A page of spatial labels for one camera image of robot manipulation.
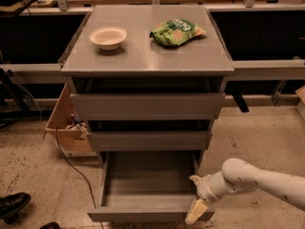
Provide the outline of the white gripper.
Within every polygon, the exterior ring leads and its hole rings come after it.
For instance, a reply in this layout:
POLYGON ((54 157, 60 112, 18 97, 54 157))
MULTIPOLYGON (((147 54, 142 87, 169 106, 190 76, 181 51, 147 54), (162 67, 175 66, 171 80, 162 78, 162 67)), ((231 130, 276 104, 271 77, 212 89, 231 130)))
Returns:
POLYGON ((193 200, 185 222, 194 224, 208 210, 206 202, 214 203, 227 196, 231 191, 231 185, 221 172, 204 177, 192 175, 190 180, 197 185, 197 194, 200 199, 193 200))

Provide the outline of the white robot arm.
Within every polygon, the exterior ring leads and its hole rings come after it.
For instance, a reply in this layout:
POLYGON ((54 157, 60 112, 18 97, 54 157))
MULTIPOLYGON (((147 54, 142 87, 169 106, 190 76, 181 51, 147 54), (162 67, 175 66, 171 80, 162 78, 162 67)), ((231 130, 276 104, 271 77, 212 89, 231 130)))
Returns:
POLYGON ((190 180, 196 186, 198 199, 192 202, 185 218, 187 224, 195 223, 209 206, 223 197, 256 189, 305 211, 305 177, 262 170, 239 158, 227 159, 213 175, 193 175, 190 180))

